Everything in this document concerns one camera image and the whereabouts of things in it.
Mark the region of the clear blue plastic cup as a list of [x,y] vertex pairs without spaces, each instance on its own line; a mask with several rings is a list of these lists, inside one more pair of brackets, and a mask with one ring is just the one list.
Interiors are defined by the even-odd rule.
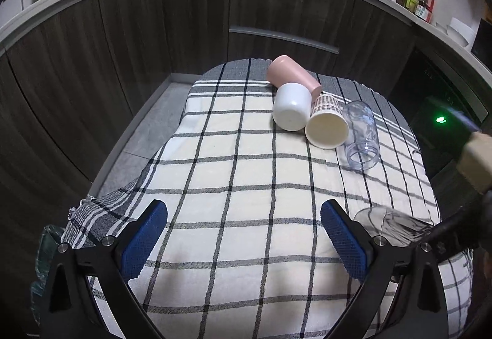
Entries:
[[367,171],[379,161],[379,135],[370,106],[352,101],[343,107],[349,135],[344,144],[347,163],[355,171]]

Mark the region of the red label sauce bottle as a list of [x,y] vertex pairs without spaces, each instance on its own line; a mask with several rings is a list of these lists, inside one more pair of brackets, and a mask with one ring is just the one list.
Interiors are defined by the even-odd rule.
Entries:
[[419,3],[415,7],[414,14],[418,18],[426,21],[427,23],[430,23],[433,16],[435,0],[418,0],[418,1]]

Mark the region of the cream patterned paper cup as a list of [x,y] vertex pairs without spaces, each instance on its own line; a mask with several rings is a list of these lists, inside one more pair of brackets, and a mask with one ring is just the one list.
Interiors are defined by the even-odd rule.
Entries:
[[334,149],[345,143],[349,125],[334,96],[322,93],[317,97],[305,127],[305,135],[312,145],[321,149]]

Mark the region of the pink plastic cup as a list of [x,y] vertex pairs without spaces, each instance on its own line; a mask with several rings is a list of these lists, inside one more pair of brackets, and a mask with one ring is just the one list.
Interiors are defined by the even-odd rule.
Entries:
[[286,83],[298,83],[306,87],[315,100],[322,93],[321,84],[300,64],[287,55],[275,58],[269,65],[266,79],[276,88]]

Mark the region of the white bowl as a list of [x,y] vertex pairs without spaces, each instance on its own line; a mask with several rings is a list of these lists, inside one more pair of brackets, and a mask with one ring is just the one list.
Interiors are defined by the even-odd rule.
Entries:
[[454,26],[448,25],[446,27],[447,35],[461,47],[466,48],[469,46],[469,33],[461,28],[456,28]]

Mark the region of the dark wood cabinet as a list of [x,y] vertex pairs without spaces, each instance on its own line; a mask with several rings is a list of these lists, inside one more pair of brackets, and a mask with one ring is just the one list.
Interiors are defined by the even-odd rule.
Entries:
[[[230,26],[312,39],[339,54]],[[415,50],[487,118],[490,69],[389,0],[42,0],[1,30],[1,235],[34,243],[61,221],[169,78],[288,54],[312,72],[394,96],[424,82]]]

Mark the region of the white ceramic cup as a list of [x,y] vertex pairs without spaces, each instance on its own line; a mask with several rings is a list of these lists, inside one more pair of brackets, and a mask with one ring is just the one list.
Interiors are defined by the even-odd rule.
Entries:
[[305,128],[310,118],[312,96],[303,85],[285,83],[276,92],[273,119],[283,130],[297,132]]

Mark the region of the smoky square glass cup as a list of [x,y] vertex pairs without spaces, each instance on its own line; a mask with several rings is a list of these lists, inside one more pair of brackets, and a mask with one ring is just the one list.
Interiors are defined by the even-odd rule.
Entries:
[[389,244],[407,247],[420,241],[433,225],[386,206],[365,208],[355,214],[354,220],[360,223],[371,237],[384,237]]

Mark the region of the checkered white black cloth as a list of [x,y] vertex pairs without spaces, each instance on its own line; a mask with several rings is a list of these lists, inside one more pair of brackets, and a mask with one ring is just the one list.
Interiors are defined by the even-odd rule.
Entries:
[[277,128],[267,69],[244,59],[206,72],[140,176],[70,215],[63,239],[80,248],[119,234],[151,201],[165,203],[168,225],[129,285],[167,338],[324,337],[359,286],[321,224],[326,200],[351,216],[388,206],[441,219],[416,138],[383,96],[321,78],[338,101],[375,113],[379,163],[355,172],[343,149]]

